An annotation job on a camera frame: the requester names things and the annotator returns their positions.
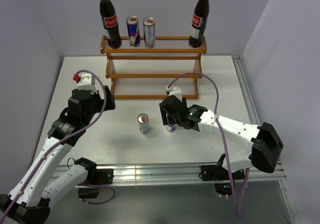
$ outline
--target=wooden rack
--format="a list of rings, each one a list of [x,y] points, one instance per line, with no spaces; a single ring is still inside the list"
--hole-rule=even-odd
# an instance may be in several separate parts
[[[131,46],[128,37],[121,39],[118,49],[109,47],[105,35],[100,44],[101,54],[107,55],[105,76],[111,78],[111,92],[117,99],[163,99],[172,78],[186,72],[202,73],[201,55],[207,52],[204,37],[199,48],[189,47],[189,37],[156,37],[154,48],[146,48],[143,37],[138,47]],[[183,97],[198,98],[198,78],[201,76],[190,74],[177,81]]]

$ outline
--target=white wall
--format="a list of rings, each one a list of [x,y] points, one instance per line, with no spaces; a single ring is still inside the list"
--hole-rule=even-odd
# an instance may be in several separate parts
[[[275,125],[302,223],[320,219],[320,0],[270,0],[243,53],[262,121]]]
[[[31,0],[64,56],[100,55],[99,0]],[[189,36],[198,0],[112,0],[121,35],[126,17],[156,19],[158,36]],[[210,0],[208,54],[242,54],[268,0]]]
[[[0,193],[5,194],[32,162],[61,57],[28,0],[0,0],[0,17]]]

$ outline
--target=red cap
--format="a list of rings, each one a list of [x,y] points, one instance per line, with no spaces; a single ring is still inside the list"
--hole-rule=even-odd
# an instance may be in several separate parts
[[[76,81],[77,83],[80,81],[80,76],[79,75],[74,75],[73,80]]]

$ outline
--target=red bottle label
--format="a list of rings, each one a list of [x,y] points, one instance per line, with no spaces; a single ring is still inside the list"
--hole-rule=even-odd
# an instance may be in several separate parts
[[[193,17],[194,18],[192,19],[192,24],[194,26],[201,27],[202,26],[202,18],[196,16],[195,14],[193,14]]]
[[[117,16],[114,15],[110,18],[104,18],[105,24],[107,28],[115,27],[118,24]]]

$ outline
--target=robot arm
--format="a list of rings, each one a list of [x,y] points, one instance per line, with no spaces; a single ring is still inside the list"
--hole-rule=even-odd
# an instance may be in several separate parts
[[[67,173],[47,186],[59,163],[86,131],[80,131],[77,135],[53,148],[46,156],[45,154],[57,142],[87,126],[104,105],[95,88],[95,79],[91,74],[84,74],[81,77],[75,76],[74,80],[77,81],[77,89],[72,91],[68,107],[53,122],[41,152],[17,186],[8,195],[0,195],[0,210],[5,212],[19,194],[19,198],[10,209],[8,217],[21,224],[44,223],[50,213],[50,208],[69,190],[83,182],[92,183],[96,178],[97,165],[88,159],[81,158]],[[107,101],[104,111],[113,110],[116,107],[115,98],[107,86],[104,89]],[[32,179],[26,185],[26,180],[35,170]]]
[[[185,129],[221,135],[216,122],[218,118],[226,138],[243,147],[240,152],[230,155],[233,173],[251,167],[266,173],[274,172],[283,149],[283,143],[271,124],[263,123],[262,126],[258,126],[241,123],[215,115],[211,110],[198,105],[192,105],[188,108],[186,99],[182,99],[179,88],[172,88],[168,92],[169,96],[159,104],[164,125],[167,125],[169,121]],[[215,180],[229,179],[226,172],[221,170],[221,168],[227,170],[224,157],[222,155],[213,171]]]

